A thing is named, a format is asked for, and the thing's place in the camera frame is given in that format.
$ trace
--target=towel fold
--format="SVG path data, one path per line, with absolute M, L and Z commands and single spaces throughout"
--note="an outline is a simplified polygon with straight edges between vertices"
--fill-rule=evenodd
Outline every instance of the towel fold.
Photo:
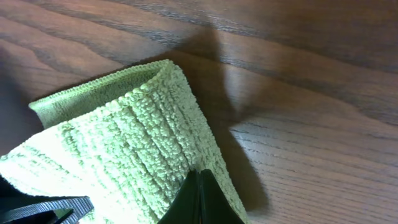
M 170 60 L 127 68 L 29 106 L 45 130 L 0 157 L 0 174 L 21 192 L 89 196 L 95 209 L 82 223 L 157 223 L 188 171 L 211 169 L 248 222 L 187 79 Z

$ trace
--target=green towel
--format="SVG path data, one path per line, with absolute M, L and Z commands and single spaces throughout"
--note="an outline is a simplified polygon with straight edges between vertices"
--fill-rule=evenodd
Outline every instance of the green towel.
M 82 223 L 157 223 L 188 171 L 211 169 L 248 223 L 187 79 L 170 60 L 127 68 L 29 106 L 45 130 L 0 157 L 0 174 L 21 192 L 89 196 L 95 209 Z

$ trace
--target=wooden table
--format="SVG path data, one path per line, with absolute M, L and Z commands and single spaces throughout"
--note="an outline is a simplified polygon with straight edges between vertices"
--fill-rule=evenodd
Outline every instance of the wooden table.
M 253 223 L 398 223 L 395 0 L 0 0 L 0 38 L 30 100 L 173 60 Z

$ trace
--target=tabletop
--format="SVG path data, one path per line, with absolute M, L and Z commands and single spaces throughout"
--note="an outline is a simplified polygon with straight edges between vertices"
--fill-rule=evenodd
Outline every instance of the tabletop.
M 398 223 L 395 0 L 0 0 L 28 100 L 168 58 L 252 223 Z

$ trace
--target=towel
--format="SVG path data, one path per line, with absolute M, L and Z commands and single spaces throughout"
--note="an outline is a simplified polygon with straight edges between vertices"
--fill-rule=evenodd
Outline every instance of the towel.
M 81 223 L 157 223 L 188 171 L 210 169 L 248 223 L 187 79 L 170 60 L 127 68 L 29 106 L 44 131 L 0 157 L 0 174 L 21 192 L 89 196 L 95 209 Z

